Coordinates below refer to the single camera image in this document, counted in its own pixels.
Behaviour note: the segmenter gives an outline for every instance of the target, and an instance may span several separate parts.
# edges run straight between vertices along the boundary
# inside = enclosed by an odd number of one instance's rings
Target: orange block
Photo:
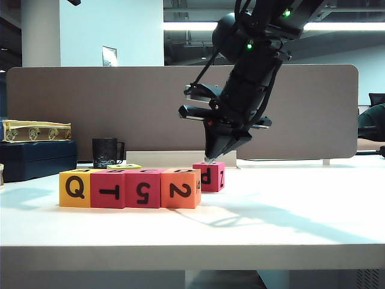
[[[75,169],[59,173],[61,207],[91,207],[91,173],[100,169]]]
[[[200,169],[168,169],[161,173],[161,206],[194,209],[200,203]]]

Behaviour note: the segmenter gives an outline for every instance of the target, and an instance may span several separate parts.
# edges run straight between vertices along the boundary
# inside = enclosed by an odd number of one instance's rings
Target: dark blue box
[[[76,168],[73,140],[0,143],[4,182],[19,182]]]

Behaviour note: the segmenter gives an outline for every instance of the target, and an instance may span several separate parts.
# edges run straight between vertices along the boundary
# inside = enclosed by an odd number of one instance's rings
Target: mug handle
[[[118,141],[117,144],[120,144],[120,152],[119,152],[119,159],[117,160],[116,164],[121,164],[123,162],[123,159],[125,158],[125,143],[123,141]]]

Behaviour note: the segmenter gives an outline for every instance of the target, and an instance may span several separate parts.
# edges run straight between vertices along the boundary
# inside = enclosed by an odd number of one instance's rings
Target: gray partition
[[[223,86],[231,66],[214,66],[202,83]],[[202,150],[203,124],[178,117],[183,87],[202,67],[41,67],[8,72],[10,119],[70,122],[79,159],[91,138],[117,137],[131,151]],[[358,71],[352,65],[285,65],[265,115],[238,158],[348,158],[357,149]]]

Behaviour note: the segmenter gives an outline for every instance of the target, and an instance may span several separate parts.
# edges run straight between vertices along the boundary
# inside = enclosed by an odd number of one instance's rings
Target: pink block
[[[126,207],[160,208],[164,169],[126,170]]]
[[[126,170],[100,170],[91,173],[91,207],[124,208],[126,206]]]
[[[195,163],[193,169],[200,169],[202,191],[220,191],[224,188],[224,168],[226,164],[218,161],[212,164]]]

